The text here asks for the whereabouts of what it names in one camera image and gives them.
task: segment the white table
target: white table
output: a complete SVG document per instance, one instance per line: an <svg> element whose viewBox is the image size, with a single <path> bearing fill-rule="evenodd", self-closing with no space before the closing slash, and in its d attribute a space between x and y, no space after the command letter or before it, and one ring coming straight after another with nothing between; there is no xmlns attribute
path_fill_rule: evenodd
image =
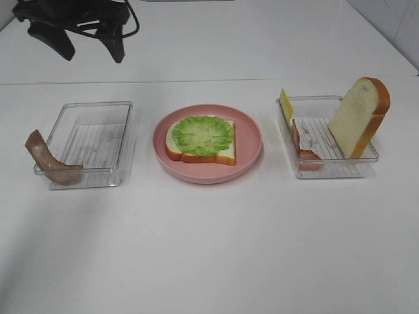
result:
<svg viewBox="0 0 419 314"><path fill-rule="evenodd" d="M116 64L95 39L70 33L65 61L14 20L0 32L0 84L162 82L403 75L417 70L344 0L131 0L140 32ZM134 28L133 20L125 32Z"/></svg>
<svg viewBox="0 0 419 314"><path fill-rule="evenodd" d="M275 98L342 95L349 79L0 86L0 312L417 313L417 78L382 80L392 107L373 175L311 181L291 172ZM47 190L28 134L47 136L64 103L111 100L138 114L130 180ZM263 154L245 175L200 186L160 167L157 122L196 103L260 125Z"/></svg>

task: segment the white wall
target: white wall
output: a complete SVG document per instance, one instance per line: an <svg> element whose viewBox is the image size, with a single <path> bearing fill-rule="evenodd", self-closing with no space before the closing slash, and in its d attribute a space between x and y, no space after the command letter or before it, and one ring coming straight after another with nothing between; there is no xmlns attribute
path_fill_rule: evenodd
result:
<svg viewBox="0 0 419 314"><path fill-rule="evenodd" d="M0 0L0 31L14 18L12 9L18 3L17 0Z"/></svg>
<svg viewBox="0 0 419 314"><path fill-rule="evenodd" d="M419 0L347 0L419 70Z"/></svg>

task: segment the clear plastic container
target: clear plastic container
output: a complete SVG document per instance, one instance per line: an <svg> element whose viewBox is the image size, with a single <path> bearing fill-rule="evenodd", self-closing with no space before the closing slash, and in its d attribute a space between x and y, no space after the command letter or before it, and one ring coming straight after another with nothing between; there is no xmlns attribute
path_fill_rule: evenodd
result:
<svg viewBox="0 0 419 314"><path fill-rule="evenodd" d="M135 147L131 102L72 103L64 105L46 140L51 154L65 164L82 164L80 170L43 171L50 190L118 186L130 174ZM76 183L62 185L49 178Z"/></svg>
<svg viewBox="0 0 419 314"><path fill-rule="evenodd" d="M368 175L372 165L378 161L373 144L369 143L360 158L345 159L327 126L338 111L341 96L289 97L289 100L294 108L292 118L297 123L301 149L313 150L321 158L303 160L299 157L291 128L277 99L281 112L278 122L297 178L361 178Z"/></svg>

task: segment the bread crust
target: bread crust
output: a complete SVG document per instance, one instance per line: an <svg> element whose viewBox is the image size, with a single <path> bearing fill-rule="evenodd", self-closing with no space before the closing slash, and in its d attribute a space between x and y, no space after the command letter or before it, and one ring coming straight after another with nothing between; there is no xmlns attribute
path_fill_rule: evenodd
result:
<svg viewBox="0 0 419 314"><path fill-rule="evenodd" d="M303 160L321 160L319 155L317 155L313 150L305 150L305 149L300 148L300 133L297 129L295 119L293 119L291 130L292 130L293 140L294 140L295 148L297 150L298 157ZM299 162L298 169L301 171L313 171L313 170L320 169L322 166L323 166L322 162L316 162L316 163Z"/></svg>
<svg viewBox="0 0 419 314"><path fill-rule="evenodd" d="M370 122L368 123L367 127L365 128L364 132L359 138L359 141L356 144L355 149L349 156L349 158L361 157L365 148L369 144L369 141L373 138L378 127L381 125L384 116L390 108L390 93L380 80L373 77L362 77L357 82L361 80L369 80L374 84L374 87L376 88L378 94L378 105L375 111L373 112L373 116L371 117Z"/></svg>
<svg viewBox="0 0 419 314"><path fill-rule="evenodd" d="M236 152L236 124L233 124L234 126L234 137L233 137L233 145L234 145L234 155ZM200 163L208 163L208 162L215 162L216 164L223 164L223 165L229 165L229 166L235 166L236 165L236 156L234 158L230 158L228 156L195 156L193 154L187 154L187 153L181 153L181 152L174 152L169 149L166 143L164 143L164 146L166 148L166 153L168 157L175 161L175 162L186 162L189 164L200 164Z"/></svg>

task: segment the white bread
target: white bread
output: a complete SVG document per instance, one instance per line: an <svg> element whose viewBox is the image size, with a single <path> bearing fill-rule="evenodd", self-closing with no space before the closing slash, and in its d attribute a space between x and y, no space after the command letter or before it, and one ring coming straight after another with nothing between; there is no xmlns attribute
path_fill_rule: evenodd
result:
<svg viewBox="0 0 419 314"><path fill-rule="evenodd" d="M363 77L344 96L329 123L345 158L359 158L390 108L390 95L376 78Z"/></svg>
<svg viewBox="0 0 419 314"><path fill-rule="evenodd" d="M235 131L234 121L226 120ZM169 130L166 134L166 153L171 160L182 161L186 163L206 163L206 162L215 162L216 164L225 164L229 166L234 166L236 164L236 134L234 132L234 137L232 143L229 145L228 149L220 150L214 156L196 156L189 153L182 153L177 147L175 141L172 137L173 128L178 122L172 124L169 127Z"/></svg>

